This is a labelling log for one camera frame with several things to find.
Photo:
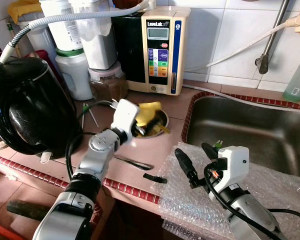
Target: pink tiled countertop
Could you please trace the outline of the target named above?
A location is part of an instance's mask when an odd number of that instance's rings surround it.
[[[215,83],[193,82],[186,81],[186,84],[195,84],[198,87],[209,88],[218,92],[241,94],[253,97],[267,97],[269,99],[281,100],[282,95],[278,92],[272,92],[267,90],[258,90],[243,87],[224,86]],[[147,171],[150,175],[156,175],[161,168],[163,161],[170,154],[172,146],[177,145],[181,141],[181,133],[185,122],[185,117],[188,111],[188,106],[193,95],[199,93],[199,90],[183,88],[181,95],[168,96],[155,93],[141,93],[136,91],[130,91],[127,99],[135,104],[149,103],[160,101],[162,109],[166,111],[169,116],[168,127],[171,130],[171,134],[161,134],[157,137],[150,139],[133,139],[130,145],[123,145],[116,154],[123,157],[151,164],[154,169]],[[83,102],[77,102],[78,111],[82,109]],[[92,109],[95,118],[97,119],[100,128],[97,128],[87,114],[84,119],[84,131],[98,133],[105,128],[109,128],[113,121],[114,110],[106,106],[96,106]],[[78,150],[72,155],[72,165],[77,167],[83,158],[90,136],[85,136],[82,144]],[[58,179],[69,181],[67,170],[65,166],[65,159],[60,158],[57,160],[51,160],[47,164],[40,164],[39,158],[35,155],[24,155],[19,152],[15,152],[10,148],[6,148],[0,151],[0,157],[10,159],[13,162],[17,162],[29,168],[51,175]],[[132,186],[134,188],[143,190],[148,193],[153,193],[151,189],[151,182],[148,179],[143,178],[145,172],[135,168],[134,166],[125,162],[119,161],[113,158],[109,163],[109,169],[106,177],[117,181],[119,183]],[[147,209],[151,212],[155,212],[154,206],[148,201],[142,199],[136,199],[136,197],[128,195],[126,193],[119,193],[118,190],[111,189],[109,187],[108,194],[121,199],[130,204],[134,204],[138,207]]]

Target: kettle handle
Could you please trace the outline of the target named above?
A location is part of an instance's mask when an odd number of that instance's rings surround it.
[[[35,155],[47,150],[43,144],[31,145],[21,138],[9,117],[11,98],[0,101],[0,137],[12,149],[22,154]]]

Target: stainless steel sink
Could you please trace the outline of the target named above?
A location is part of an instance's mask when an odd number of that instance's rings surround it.
[[[204,96],[193,106],[186,142],[249,148],[250,161],[300,177],[300,113]]]

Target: metal bowl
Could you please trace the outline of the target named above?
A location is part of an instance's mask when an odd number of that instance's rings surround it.
[[[155,113],[155,118],[159,118],[160,119],[160,123],[162,126],[165,126],[166,128],[168,127],[169,124],[169,117],[167,115],[167,113],[165,111],[163,111],[162,109],[156,111]],[[150,132],[148,132],[146,135],[142,136],[141,134],[138,136],[135,136],[135,138],[137,139],[150,139],[150,138],[154,138],[160,134],[162,134],[163,131],[160,129],[160,131],[156,131],[156,127],[154,127]]]

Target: metal pipe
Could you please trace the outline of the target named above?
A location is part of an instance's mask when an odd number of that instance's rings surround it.
[[[279,12],[278,12],[278,15],[276,16],[276,19],[275,19],[275,22],[274,22],[274,25],[273,25],[274,28],[279,26],[282,23],[282,20],[284,18],[285,13],[286,13],[289,1],[290,0],[283,0],[282,1],[282,4],[281,4]],[[270,37],[268,39],[268,42],[266,43],[266,46],[264,48],[263,54],[261,55],[261,57],[257,58],[254,62],[255,65],[257,66],[260,74],[266,74],[268,72],[269,58],[270,58],[269,53],[270,53],[272,45],[275,41],[276,35],[277,35],[277,32],[274,32],[273,34],[270,35]]]

